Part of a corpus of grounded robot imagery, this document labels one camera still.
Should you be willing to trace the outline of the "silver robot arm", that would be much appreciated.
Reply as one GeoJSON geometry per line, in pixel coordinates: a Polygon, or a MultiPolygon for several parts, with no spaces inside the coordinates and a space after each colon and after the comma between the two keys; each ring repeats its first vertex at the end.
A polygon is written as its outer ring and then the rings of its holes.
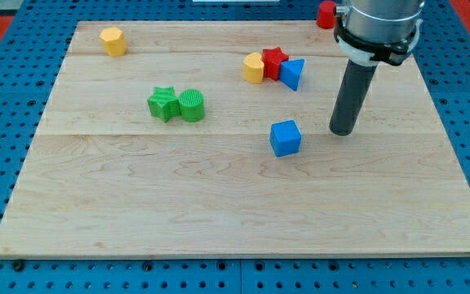
{"type": "Polygon", "coordinates": [[[401,65],[419,41],[424,0],[347,0],[337,5],[335,41],[356,65],[401,65]]]}

